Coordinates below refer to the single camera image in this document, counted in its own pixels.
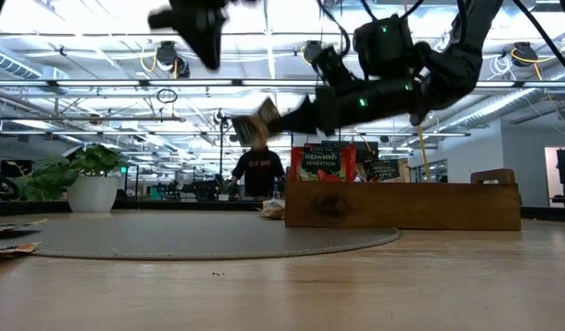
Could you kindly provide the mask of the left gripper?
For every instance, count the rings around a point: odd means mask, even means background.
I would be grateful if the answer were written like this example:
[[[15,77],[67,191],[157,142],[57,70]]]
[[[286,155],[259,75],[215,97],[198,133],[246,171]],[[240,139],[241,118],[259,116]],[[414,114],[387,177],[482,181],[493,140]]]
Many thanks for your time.
[[[258,2],[259,0],[169,0],[168,7],[149,13],[148,25],[151,29],[175,28],[179,23],[221,10],[229,4],[254,6]],[[189,21],[180,30],[180,36],[210,71],[220,68],[221,37],[225,22],[225,17],[202,24]]]

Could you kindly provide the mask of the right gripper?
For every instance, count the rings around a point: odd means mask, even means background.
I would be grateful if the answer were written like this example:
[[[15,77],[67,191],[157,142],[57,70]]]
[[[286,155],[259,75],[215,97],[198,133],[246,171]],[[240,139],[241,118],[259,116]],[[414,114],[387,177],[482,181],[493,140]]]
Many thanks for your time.
[[[315,101],[305,96],[297,109],[269,121],[269,133],[316,134],[319,128],[331,135],[343,127],[422,110],[423,85],[408,67],[395,76],[361,79],[348,71],[333,47],[323,49],[312,66],[324,82]]]

